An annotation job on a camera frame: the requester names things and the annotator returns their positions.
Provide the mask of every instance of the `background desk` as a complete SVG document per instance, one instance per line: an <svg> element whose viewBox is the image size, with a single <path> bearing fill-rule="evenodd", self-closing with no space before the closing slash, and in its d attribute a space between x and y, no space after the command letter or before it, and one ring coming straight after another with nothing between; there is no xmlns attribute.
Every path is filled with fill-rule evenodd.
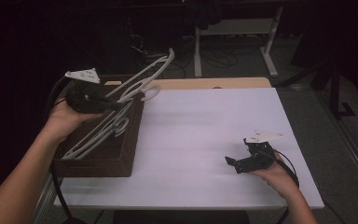
<svg viewBox="0 0 358 224"><path fill-rule="evenodd" d="M246 80L221 78L213 83L205 79L211 87ZM255 129L285 135L271 141L271 145L291 159L310 206L323 207L272 88L162 90L145 103L132 176L65 178L63 195L70 206L95 209L236 210L285 206L285 201L259 177L238 175L226 164L225 156L249 157L242 139Z"/></svg>

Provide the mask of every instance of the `wooden box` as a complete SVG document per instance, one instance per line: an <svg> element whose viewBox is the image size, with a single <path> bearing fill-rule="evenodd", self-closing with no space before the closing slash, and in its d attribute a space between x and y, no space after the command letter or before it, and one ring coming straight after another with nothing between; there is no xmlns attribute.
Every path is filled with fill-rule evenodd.
<svg viewBox="0 0 358 224"><path fill-rule="evenodd" d="M125 82L131 76L101 77L101 80ZM108 93L117 85L103 86L103 93ZM112 97L118 99L123 88ZM119 137L111 134L90 154L81 160L62 160L62 156L82 138L84 138L108 113L101 118L86 121L62 142L54 156L54 165L58 177L128 177L131 175L133 159L135 156L139 126L144 109L142 94L137 94L128 113L129 123L126 131Z"/></svg>

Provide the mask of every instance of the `table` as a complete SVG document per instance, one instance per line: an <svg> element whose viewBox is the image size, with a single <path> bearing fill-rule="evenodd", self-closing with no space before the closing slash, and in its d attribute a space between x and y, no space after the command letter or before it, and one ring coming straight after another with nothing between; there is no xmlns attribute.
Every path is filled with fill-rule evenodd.
<svg viewBox="0 0 358 224"><path fill-rule="evenodd" d="M270 144L291 159L310 207L324 207L278 94L266 78L155 83L162 91L145 102L131 177L65 178L62 193L69 206L114 210L284 207L284 199L263 180L238 175L225 161L225 156L249 157L242 139L259 129L285 135ZM187 90L179 90L180 84Z"/></svg>

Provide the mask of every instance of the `dark background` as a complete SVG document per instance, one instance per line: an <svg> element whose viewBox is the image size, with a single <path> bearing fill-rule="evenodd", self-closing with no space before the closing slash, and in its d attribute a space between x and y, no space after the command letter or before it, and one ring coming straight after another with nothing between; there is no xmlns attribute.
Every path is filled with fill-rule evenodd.
<svg viewBox="0 0 358 224"><path fill-rule="evenodd" d="M65 10L90 2L106 7L104 0L75 2L0 1L0 184L41 129L48 93L66 71L95 67L100 75L133 74L141 65L139 52L130 47L131 34L144 36L151 49L174 46L180 57L182 35L194 31L194 26L183 24L183 7ZM130 1L108 1L108 6L114 4L126 6ZM236 15L228 9L223 13ZM303 34L293 64L309 67L331 59L358 88L358 1L310 1L286 7L279 33Z"/></svg>

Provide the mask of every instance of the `gray floor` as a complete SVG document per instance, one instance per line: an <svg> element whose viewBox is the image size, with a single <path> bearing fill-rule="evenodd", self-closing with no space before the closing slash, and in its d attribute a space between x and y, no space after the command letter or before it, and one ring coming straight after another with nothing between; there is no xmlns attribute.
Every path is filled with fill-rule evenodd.
<svg viewBox="0 0 358 224"><path fill-rule="evenodd" d="M299 37L288 39L278 37L270 54L279 76L269 77L258 50L258 46L264 41L265 37L260 36L203 39L201 42L203 76L268 77L271 84L276 84L303 70L290 65ZM234 52L236 56L227 56L228 52ZM194 77L194 65L191 59L190 51L180 60L175 60L174 63L185 67L182 69L177 65L170 66L170 70L164 73L164 78ZM329 95L329 89L311 90L312 78L312 75L305 77L293 85L293 88L278 89L278 93L322 197L337 210L346 223L358 223L358 164L351 152L353 146L358 148L358 92L347 79L341 79L340 100L349 103L356 116L338 121L326 109L325 99ZM342 128L347 131L351 141L348 141L348 136L343 134ZM44 206L41 206L40 216L34 223L62 223L65 220L61 208L52 205L54 194L48 192L48 196L42 204ZM72 211L75 217L88 223L94 223L97 216L101 214L101 211L92 210L73 209ZM276 223L282 210L248 211L248 214L253 224ZM320 223L340 223L327 207L314 210L314 214ZM112 223L113 215L113 211L104 211L97 223Z"/></svg>

